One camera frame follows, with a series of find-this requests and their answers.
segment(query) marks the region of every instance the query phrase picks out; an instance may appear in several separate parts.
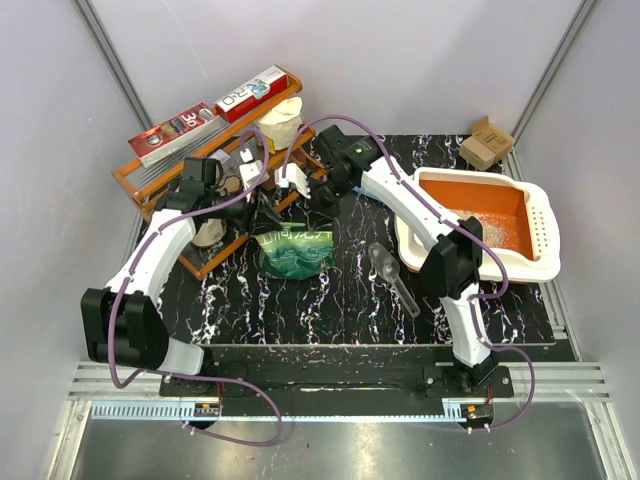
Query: metal plate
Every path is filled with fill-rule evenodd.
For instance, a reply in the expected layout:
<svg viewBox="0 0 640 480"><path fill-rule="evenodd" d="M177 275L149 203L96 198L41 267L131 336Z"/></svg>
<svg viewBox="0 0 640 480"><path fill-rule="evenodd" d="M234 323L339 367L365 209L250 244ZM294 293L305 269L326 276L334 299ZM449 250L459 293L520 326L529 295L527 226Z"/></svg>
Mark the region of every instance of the metal plate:
<svg viewBox="0 0 640 480"><path fill-rule="evenodd" d="M454 366L427 366L422 369L427 398L488 398L489 387L493 398L512 398L513 383L509 369L498 366L481 385L471 393L465 392L456 381L457 369Z"/></svg>
<svg viewBox="0 0 640 480"><path fill-rule="evenodd" d="M516 405L497 405L496 422ZM266 440L273 423L219 422L211 430ZM577 404L534 405L513 427L467 435L457 426L288 423L277 447L189 435L178 422L90 420L75 479L512 479L606 478Z"/></svg>

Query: plastic scoop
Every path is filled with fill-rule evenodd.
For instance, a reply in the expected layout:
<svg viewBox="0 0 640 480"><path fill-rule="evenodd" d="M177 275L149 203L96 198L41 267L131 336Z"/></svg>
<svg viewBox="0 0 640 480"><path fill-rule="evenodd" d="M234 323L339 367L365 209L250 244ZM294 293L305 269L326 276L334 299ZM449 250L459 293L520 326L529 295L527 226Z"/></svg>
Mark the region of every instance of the plastic scoop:
<svg viewBox="0 0 640 480"><path fill-rule="evenodd" d="M378 276L388 282L398 294L409 315L417 317L420 314L420 307L418 307L403 281L400 280L400 264L398 261L389 253L389 250L379 243L369 245L369 258L371 258L371 264Z"/></svg>

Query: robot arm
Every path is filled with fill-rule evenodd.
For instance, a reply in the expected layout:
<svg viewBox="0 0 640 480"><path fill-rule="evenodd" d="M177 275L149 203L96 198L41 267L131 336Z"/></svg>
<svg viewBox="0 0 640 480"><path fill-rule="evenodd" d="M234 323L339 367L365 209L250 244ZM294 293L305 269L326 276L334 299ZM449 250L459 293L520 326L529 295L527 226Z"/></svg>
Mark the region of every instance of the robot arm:
<svg viewBox="0 0 640 480"><path fill-rule="evenodd" d="M316 151L328 164L328 173L322 181L309 179L310 205L329 216L339 212L339 200L354 187L372 193L402 218L429 249L429 255L420 269L425 289L437 295L442 302L453 337L453 352L458 366L466 372L472 383L480 383L494 368L489 348L478 338L474 327L472 308L482 318L479 305L470 304L468 298L479 290L478 269L482 252L466 236L454 231L444 221L457 223L482 239L482 226L471 217L460 220L453 212L438 204L420 188L392 158L394 171L370 137L351 143L337 126L320 132L314 144ZM438 212L440 219L408 191L413 187ZM480 326L485 338L484 326Z"/></svg>
<svg viewBox="0 0 640 480"><path fill-rule="evenodd" d="M81 300L82 320L89 358L108 361L108 325L117 292L126 279L128 284L118 308L113 349L116 364L197 374L202 366L202 348L169 338L158 312L160 291L171 268L184 247L193 240L200 225L209 218L237 219L249 228L257 212L255 199L237 202L213 214L186 217L175 221L160 232L160 227L186 213L228 201L216 189L215 160L187 158L176 191L170 191L157 202L144 238L124 267L104 289L88 289ZM144 255L130 274L138 252L149 242Z"/></svg>
<svg viewBox="0 0 640 480"><path fill-rule="evenodd" d="M362 173L361 186L364 190L373 193L385 203L396 215L398 215L411 230L418 236L422 244L428 249L434 249L439 243L439 237L447 237L453 233L451 227L441 223L436 217L420 203L401 183L412 184L414 190L422 195L430 205L436 208L442 215L442 219L458 222L460 217L447 210L436 202L424 189L420 188L404 170L391 159L400 172L401 180L396 179L389 168L386 159L380 158L371 164L371 168ZM467 300L471 294L478 293L478 282L471 283L460 292L460 297L454 299L450 296L442 297L440 301L451 328L453 338L453 354L464 365L474 367L482 363L490 354L490 350L478 341L471 308L476 308L477 318L482 318L478 303L473 307ZM480 326L485 336L484 325Z"/></svg>

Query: red box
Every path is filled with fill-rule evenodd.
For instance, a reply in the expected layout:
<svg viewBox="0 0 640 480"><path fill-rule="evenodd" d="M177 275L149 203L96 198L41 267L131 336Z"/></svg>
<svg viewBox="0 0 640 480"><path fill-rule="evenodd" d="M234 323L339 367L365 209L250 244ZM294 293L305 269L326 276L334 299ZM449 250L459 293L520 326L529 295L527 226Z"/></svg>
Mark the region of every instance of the red box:
<svg viewBox="0 0 640 480"><path fill-rule="evenodd" d="M233 123L288 86L287 74L273 65L222 97L216 103L216 113Z"/></svg>
<svg viewBox="0 0 640 480"><path fill-rule="evenodd" d="M206 103L199 103L133 137L129 145L142 164L148 167L224 125L226 122L214 115Z"/></svg>

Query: cardboard box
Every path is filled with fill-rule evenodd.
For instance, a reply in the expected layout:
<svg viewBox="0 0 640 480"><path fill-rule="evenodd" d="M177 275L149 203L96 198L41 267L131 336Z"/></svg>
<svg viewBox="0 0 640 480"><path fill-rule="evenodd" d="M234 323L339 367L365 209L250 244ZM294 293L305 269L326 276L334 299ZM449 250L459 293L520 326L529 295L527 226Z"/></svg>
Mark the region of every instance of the cardboard box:
<svg viewBox="0 0 640 480"><path fill-rule="evenodd" d="M471 136L460 146L460 156L484 171L508 154L514 142L511 135L484 117L471 127Z"/></svg>
<svg viewBox="0 0 640 480"><path fill-rule="evenodd" d="M288 86L287 74L273 65L222 97L216 103L216 113L233 123Z"/></svg>
<svg viewBox="0 0 640 480"><path fill-rule="evenodd" d="M149 167L181 148L216 130L223 130L227 123L214 115L206 103L199 103L180 115L170 118L151 130L129 139L142 165Z"/></svg>

